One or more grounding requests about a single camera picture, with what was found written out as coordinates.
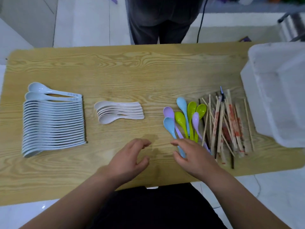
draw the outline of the right hand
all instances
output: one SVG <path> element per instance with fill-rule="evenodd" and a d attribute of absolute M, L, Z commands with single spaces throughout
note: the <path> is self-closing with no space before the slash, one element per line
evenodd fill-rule
<path fill-rule="evenodd" d="M 174 146 L 180 146 L 186 153 L 186 158 L 173 152 L 175 161 L 190 175 L 207 184 L 212 176 L 224 171 L 215 161 L 214 157 L 198 143 L 189 139 L 176 139 L 170 142 Z"/>

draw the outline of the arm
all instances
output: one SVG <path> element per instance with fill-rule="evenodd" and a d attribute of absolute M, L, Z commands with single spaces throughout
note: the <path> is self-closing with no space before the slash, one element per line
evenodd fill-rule
<path fill-rule="evenodd" d="M 179 145 L 185 151 L 186 159 L 174 151 L 175 161 L 212 190 L 234 229 L 290 228 L 222 169 L 199 144 L 188 139 L 174 140 L 171 144 Z"/>
<path fill-rule="evenodd" d="M 81 185 L 51 207 L 26 223 L 21 229 L 84 228 L 107 197 L 119 186 L 131 181 L 149 165 L 149 157 L 137 164 L 141 149 L 149 146 L 146 139 L 134 139 Z"/>

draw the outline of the hand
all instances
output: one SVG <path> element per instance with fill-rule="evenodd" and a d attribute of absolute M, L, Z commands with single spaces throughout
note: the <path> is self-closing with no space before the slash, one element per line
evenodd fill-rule
<path fill-rule="evenodd" d="M 137 158 L 140 151 L 150 144 L 147 139 L 133 139 L 115 154 L 107 166 L 99 168 L 96 175 L 104 175 L 116 187 L 131 181 L 149 165 L 149 156 L 145 156 L 139 163 Z"/>
<path fill-rule="evenodd" d="M 172 145 L 179 145 L 186 153 L 182 158 L 177 151 L 173 152 L 175 161 L 190 175 L 207 183 L 223 169 L 217 164 L 214 157 L 198 143 L 189 139 L 177 139 L 170 142 Z"/>

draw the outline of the green spoon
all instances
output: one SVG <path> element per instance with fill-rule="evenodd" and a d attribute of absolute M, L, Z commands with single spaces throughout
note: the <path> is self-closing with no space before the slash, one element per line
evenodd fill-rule
<path fill-rule="evenodd" d="M 175 120 L 183 128 L 185 138 L 189 138 L 188 131 L 186 130 L 186 119 L 182 112 L 175 112 Z"/>
<path fill-rule="evenodd" d="M 207 111 L 207 106 L 205 104 L 198 105 L 198 107 L 196 108 L 196 112 L 199 113 L 200 120 L 205 115 L 206 111 Z M 196 131 L 195 131 L 195 142 L 198 142 L 198 134 Z"/>
<path fill-rule="evenodd" d="M 192 117 L 193 114 L 196 112 L 197 103 L 192 101 L 188 104 L 187 112 L 188 112 L 188 119 L 189 119 L 189 125 L 190 125 L 190 139 L 194 140 L 194 133 L 193 133 L 193 127 L 192 127 Z"/>

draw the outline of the white plastic container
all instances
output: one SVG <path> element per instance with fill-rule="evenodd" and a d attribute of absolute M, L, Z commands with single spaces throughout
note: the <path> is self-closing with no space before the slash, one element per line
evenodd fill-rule
<path fill-rule="evenodd" d="M 285 147 L 305 147 L 305 43 L 252 46 L 241 78 L 256 131 Z"/>

